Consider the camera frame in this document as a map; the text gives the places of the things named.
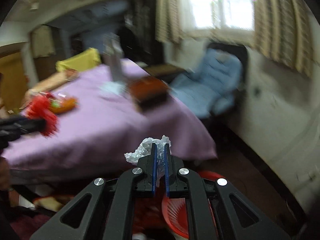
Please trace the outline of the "black chair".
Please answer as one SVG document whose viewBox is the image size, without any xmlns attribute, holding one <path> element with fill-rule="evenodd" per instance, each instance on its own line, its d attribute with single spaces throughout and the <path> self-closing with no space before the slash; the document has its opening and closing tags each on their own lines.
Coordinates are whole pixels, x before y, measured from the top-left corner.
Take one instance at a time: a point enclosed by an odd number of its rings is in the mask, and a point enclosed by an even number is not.
<svg viewBox="0 0 320 240">
<path fill-rule="evenodd" d="M 244 91 L 246 87 L 246 75 L 248 70 L 248 62 L 249 62 L 249 55 L 248 50 L 244 45 L 240 44 L 227 44 L 227 43 L 220 43 L 220 42 L 210 42 L 207 44 L 206 49 L 215 49 L 227 52 L 236 56 L 242 64 L 242 76 L 240 80 L 240 85 L 238 87 L 239 91 Z"/>
</svg>

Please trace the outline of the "checked window curtain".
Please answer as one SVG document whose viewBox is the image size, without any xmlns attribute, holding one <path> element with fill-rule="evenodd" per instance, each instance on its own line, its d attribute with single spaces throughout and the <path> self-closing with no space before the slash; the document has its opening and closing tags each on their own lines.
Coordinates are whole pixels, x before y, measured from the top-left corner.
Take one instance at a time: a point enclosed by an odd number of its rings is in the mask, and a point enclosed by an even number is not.
<svg viewBox="0 0 320 240">
<path fill-rule="evenodd" d="M 313 75 L 313 40 L 303 0 L 254 0 L 254 48 L 269 60 Z"/>
</svg>

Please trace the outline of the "steel water bottle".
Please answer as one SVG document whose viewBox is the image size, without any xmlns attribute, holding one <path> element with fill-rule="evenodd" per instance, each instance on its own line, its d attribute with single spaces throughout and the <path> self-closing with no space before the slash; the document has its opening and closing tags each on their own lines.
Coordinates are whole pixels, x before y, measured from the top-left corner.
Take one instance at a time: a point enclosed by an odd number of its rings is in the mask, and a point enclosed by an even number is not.
<svg viewBox="0 0 320 240">
<path fill-rule="evenodd" d="M 112 81 L 114 82 L 127 83 L 121 63 L 123 56 L 119 36 L 114 33 L 107 34 L 104 38 L 103 59 L 105 64 L 109 66 Z"/>
</svg>

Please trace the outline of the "brown leather wallet bag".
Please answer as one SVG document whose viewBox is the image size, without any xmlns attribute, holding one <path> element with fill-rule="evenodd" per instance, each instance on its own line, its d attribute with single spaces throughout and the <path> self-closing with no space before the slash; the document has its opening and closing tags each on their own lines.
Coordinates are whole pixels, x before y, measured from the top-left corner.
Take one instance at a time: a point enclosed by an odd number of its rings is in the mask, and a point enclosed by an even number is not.
<svg viewBox="0 0 320 240">
<path fill-rule="evenodd" d="M 140 112 L 153 108 L 168 98 L 170 87 L 162 80 L 146 76 L 129 83 L 127 91 Z"/>
</svg>

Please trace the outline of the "purple bed sheet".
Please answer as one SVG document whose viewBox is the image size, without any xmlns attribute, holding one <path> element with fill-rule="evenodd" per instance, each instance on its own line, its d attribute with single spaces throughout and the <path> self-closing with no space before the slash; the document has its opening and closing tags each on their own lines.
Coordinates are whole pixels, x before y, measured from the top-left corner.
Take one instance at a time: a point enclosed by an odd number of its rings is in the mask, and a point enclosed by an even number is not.
<svg viewBox="0 0 320 240">
<path fill-rule="evenodd" d="M 181 159 L 216 158 L 212 137 L 180 100 L 169 96 L 164 103 L 139 112 L 129 95 L 102 93 L 110 79 L 110 69 L 102 64 L 81 72 L 63 87 L 61 92 L 77 98 L 76 109 L 59 117 L 52 137 L 35 134 L 12 142 L 3 153 L 10 167 L 90 174 L 119 170 L 127 167 L 125 153 L 135 151 L 145 138 L 163 136 L 171 142 L 171 153 Z"/>
</svg>

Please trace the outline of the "white plastic wrapper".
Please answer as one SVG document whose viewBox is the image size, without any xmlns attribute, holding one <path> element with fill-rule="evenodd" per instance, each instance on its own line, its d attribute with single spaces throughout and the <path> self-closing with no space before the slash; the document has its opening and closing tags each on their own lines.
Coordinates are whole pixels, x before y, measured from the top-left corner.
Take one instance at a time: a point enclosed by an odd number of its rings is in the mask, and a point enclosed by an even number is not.
<svg viewBox="0 0 320 240">
<path fill-rule="evenodd" d="M 140 158 L 151 154 L 152 145 L 157 146 L 157 164 L 164 164 L 165 145 L 171 146 L 169 137 L 163 135 L 161 139 L 145 138 L 134 152 L 125 153 L 124 157 L 128 163 L 137 165 Z"/>
</svg>

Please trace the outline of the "red snack bag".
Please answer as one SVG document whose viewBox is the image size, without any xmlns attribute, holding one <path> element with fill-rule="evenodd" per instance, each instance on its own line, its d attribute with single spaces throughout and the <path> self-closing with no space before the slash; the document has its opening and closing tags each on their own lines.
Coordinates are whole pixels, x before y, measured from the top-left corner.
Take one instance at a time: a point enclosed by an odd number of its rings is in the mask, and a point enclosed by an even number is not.
<svg viewBox="0 0 320 240">
<path fill-rule="evenodd" d="M 44 95 L 34 96 L 29 103 L 25 116 L 28 119 L 43 119 L 45 121 L 44 128 L 41 130 L 41 134 L 45 137 L 49 137 L 57 132 L 57 116 L 50 111 L 50 100 Z"/>
</svg>

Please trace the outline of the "brown beige pillow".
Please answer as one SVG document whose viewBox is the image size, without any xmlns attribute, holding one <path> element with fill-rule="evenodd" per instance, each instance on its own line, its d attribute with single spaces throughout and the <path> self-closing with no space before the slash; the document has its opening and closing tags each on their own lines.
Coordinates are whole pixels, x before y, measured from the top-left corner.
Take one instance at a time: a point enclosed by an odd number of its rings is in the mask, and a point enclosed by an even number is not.
<svg viewBox="0 0 320 240">
<path fill-rule="evenodd" d="M 24 96 L 24 100 L 30 100 L 35 94 L 39 92 L 49 92 L 55 90 L 62 85 L 71 82 L 79 77 L 80 72 L 74 69 L 63 70 L 56 72 L 50 77 L 38 82 L 34 87 L 29 89 Z"/>
</svg>

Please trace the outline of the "yellow cloth on chair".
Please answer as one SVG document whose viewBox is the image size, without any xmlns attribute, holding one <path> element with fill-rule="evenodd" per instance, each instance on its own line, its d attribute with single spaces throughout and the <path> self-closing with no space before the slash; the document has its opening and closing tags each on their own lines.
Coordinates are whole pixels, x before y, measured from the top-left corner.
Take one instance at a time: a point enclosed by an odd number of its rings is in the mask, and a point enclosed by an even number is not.
<svg viewBox="0 0 320 240">
<path fill-rule="evenodd" d="M 99 50 L 88 48 L 78 55 L 66 60 L 57 61 L 56 70 L 63 72 L 66 69 L 74 69 L 78 72 L 84 72 L 101 64 Z"/>
</svg>

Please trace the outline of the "red plastic trash basket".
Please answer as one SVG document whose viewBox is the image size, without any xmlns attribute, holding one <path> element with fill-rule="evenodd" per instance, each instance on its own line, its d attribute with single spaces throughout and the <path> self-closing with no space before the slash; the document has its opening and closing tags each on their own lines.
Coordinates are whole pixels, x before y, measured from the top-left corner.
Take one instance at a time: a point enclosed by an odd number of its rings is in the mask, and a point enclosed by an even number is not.
<svg viewBox="0 0 320 240">
<path fill-rule="evenodd" d="M 168 227 L 177 235 L 188 239 L 188 220 L 184 198 L 162 199 L 162 214 Z"/>
</svg>

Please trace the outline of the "orange cardboard box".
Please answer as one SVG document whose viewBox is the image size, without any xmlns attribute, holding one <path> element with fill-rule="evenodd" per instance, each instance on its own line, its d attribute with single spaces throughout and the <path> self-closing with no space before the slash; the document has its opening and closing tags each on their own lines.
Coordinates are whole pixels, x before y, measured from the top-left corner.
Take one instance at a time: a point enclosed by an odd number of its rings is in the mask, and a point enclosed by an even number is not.
<svg viewBox="0 0 320 240">
<path fill-rule="evenodd" d="M 75 109 L 77 104 L 78 100 L 74 97 L 62 98 L 61 100 L 54 99 L 51 101 L 49 110 L 54 114 L 59 115 Z"/>
</svg>

